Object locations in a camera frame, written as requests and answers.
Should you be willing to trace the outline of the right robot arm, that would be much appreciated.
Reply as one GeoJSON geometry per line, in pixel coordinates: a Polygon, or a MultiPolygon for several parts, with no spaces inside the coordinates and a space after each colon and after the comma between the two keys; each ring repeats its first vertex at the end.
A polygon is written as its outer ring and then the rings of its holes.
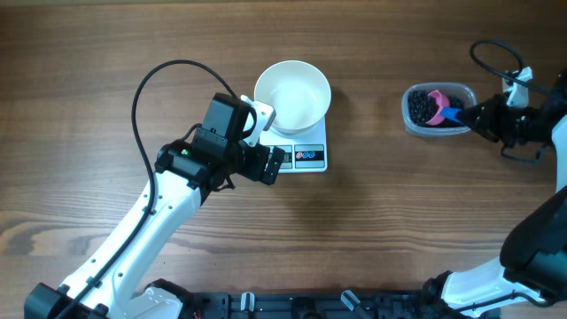
{"type": "Polygon", "coordinates": [[[419,318],[479,318],[527,301],[551,307],[566,299],[566,74],[560,73],[539,108],[512,107],[502,94],[453,113],[491,142],[551,146],[557,157],[555,194],[507,236],[498,258],[426,282],[419,318]]]}

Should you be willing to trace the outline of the pink scoop blue handle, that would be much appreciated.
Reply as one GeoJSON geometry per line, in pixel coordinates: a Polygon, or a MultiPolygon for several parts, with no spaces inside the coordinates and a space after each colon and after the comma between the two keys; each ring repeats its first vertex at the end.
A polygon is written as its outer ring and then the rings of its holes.
{"type": "Polygon", "coordinates": [[[464,102],[454,95],[445,95],[439,90],[434,90],[427,95],[431,102],[430,110],[431,115],[425,122],[427,127],[434,128],[457,128],[462,127],[459,121],[454,121],[452,118],[447,118],[442,112],[446,108],[463,109],[464,102]]]}

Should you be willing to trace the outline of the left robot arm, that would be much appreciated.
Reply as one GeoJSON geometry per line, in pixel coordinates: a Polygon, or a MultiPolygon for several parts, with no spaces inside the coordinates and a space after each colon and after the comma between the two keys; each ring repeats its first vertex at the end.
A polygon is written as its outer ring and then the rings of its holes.
{"type": "Polygon", "coordinates": [[[191,142],[166,144],[143,193],[124,219],[73,274],[54,289],[38,284],[26,318],[176,318],[191,296],[179,289],[134,294],[176,230],[212,192],[233,188],[231,175],[275,182],[284,151],[259,143],[276,117],[273,106],[218,93],[191,142]]]}

